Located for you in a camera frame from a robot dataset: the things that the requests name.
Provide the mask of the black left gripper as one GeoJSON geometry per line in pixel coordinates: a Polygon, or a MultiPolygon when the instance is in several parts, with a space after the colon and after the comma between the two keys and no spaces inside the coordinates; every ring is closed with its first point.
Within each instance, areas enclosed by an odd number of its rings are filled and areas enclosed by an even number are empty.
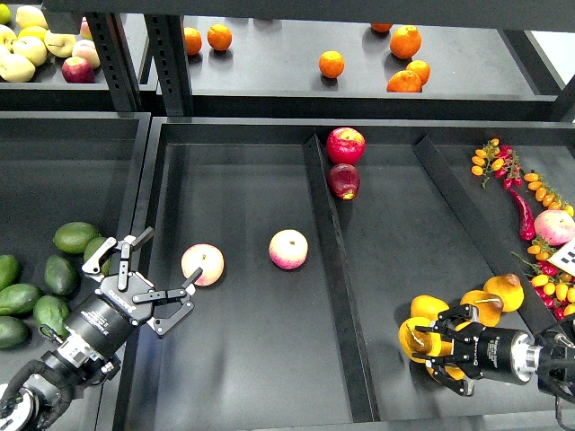
{"type": "Polygon", "coordinates": [[[171,290],[155,289],[131,268],[132,254],[153,237],[151,226],[138,237],[129,235],[121,241],[109,237],[83,264],[84,274],[99,286],[65,319],[69,335],[62,346],[63,357],[109,359],[137,328],[148,325],[161,339],[191,314],[191,297],[202,268],[171,290]],[[104,276],[101,264],[107,258],[111,258],[111,267],[104,276]]]}

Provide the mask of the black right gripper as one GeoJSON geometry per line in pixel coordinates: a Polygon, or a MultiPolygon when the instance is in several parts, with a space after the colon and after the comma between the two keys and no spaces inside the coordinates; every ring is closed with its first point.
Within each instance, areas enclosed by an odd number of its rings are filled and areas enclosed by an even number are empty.
{"type": "Polygon", "coordinates": [[[474,383],[481,379],[524,385],[538,367],[541,348],[529,333],[487,327],[479,322],[478,310],[470,304],[450,308],[429,325],[416,325],[415,330],[436,333],[451,341],[453,350],[449,355],[415,352],[411,359],[427,367],[462,370],[462,381],[438,378],[439,383],[460,396],[473,395],[474,383]]]}

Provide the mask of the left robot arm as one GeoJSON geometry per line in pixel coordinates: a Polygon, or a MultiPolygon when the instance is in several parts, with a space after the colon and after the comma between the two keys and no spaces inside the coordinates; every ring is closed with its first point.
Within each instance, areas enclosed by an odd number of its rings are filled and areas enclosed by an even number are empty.
{"type": "Polygon", "coordinates": [[[43,325],[40,332],[55,343],[41,359],[31,360],[5,385],[1,398],[3,430],[45,430],[60,418],[82,391],[110,380],[120,369],[117,355],[137,329],[148,325],[158,338],[187,317],[196,268],[181,287],[158,290],[131,267],[132,255],[154,235],[109,237],[82,266],[98,287],[64,320],[61,338],[43,325]]]}

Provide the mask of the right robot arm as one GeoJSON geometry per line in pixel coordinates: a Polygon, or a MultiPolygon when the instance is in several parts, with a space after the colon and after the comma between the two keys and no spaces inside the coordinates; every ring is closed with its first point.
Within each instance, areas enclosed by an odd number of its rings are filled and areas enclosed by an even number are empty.
{"type": "Polygon", "coordinates": [[[563,404],[574,402],[574,342],[552,327],[531,335],[524,330],[488,327],[479,309],[465,303],[431,321],[406,320],[398,337],[410,360],[422,363],[431,377],[462,397],[474,394],[481,379],[525,385],[554,397],[555,420],[563,430],[563,404]]]}

